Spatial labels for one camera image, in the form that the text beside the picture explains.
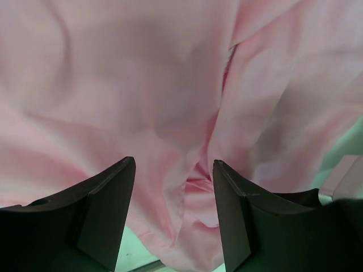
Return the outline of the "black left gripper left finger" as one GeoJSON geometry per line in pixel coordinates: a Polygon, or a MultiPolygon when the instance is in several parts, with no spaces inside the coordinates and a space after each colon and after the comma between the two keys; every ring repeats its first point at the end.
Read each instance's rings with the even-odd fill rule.
{"type": "Polygon", "coordinates": [[[126,157],[56,194],[1,209],[2,271],[114,271],[136,163],[126,157]]]}

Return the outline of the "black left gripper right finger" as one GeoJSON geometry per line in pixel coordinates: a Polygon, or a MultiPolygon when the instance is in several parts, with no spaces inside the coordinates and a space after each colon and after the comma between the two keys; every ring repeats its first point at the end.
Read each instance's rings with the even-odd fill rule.
{"type": "Polygon", "coordinates": [[[227,271],[362,270],[362,200],[272,193],[221,160],[213,185],[227,271]]]}

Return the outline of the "pink pillowcase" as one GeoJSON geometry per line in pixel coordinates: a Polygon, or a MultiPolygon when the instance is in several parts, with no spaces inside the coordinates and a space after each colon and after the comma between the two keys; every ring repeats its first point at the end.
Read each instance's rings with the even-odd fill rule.
{"type": "Polygon", "coordinates": [[[305,190],[361,116],[361,1],[1,2],[1,205],[132,156],[127,226],[176,270],[222,264],[216,159],[305,190]]]}

